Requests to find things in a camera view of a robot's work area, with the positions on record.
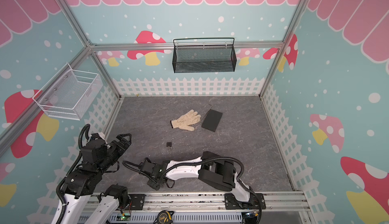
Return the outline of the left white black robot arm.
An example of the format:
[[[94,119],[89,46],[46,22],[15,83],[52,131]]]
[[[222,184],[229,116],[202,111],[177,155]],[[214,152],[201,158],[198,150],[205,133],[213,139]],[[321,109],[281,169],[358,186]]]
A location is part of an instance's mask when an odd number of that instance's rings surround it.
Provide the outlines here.
[[[106,173],[120,169],[119,159],[130,147],[132,135],[119,134],[107,143],[103,133],[90,134],[86,124],[78,137],[79,154],[56,187],[59,204],[53,224],[75,224]]]

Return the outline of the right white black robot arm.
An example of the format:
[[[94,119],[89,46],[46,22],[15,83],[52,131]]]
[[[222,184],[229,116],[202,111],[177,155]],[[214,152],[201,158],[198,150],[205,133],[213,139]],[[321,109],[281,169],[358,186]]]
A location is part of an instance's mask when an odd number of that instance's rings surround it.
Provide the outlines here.
[[[123,161],[123,166],[148,178],[147,185],[158,191],[167,186],[172,188],[175,182],[183,178],[194,178],[225,192],[226,209],[266,209],[263,194],[257,194],[244,184],[243,163],[233,157],[222,157],[206,151],[202,156],[187,161],[164,161],[162,164],[151,162],[149,158],[140,164]]]

